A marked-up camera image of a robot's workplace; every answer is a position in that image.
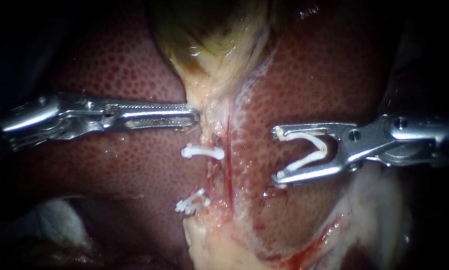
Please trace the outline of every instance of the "metal instrument jaw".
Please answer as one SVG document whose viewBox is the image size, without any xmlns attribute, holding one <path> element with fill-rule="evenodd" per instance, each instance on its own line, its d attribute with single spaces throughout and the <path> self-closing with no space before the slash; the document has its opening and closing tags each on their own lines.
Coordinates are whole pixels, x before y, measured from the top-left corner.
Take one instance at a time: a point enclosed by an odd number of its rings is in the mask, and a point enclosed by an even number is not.
<svg viewBox="0 0 449 270">
<path fill-rule="evenodd" d="M 185 104 L 89 97 L 60 92 L 43 95 L 0 116 L 0 133 L 11 151 L 48 140 L 72 140 L 91 132 L 183 129 L 200 115 Z"/>
<path fill-rule="evenodd" d="M 278 188 L 353 172 L 360 169 L 365 160 L 388 167 L 449 164 L 449 158 L 440 149 L 440 144 L 449 138 L 449 117 L 383 114 L 374 122 L 360 127 L 345 122 L 278 125 L 271 131 L 275 140 L 279 140 L 278 131 L 284 136 L 297 133 L 331 136 L 338 144 L 331 162 L 273 174 L 272 181 Z"/>
</svg>

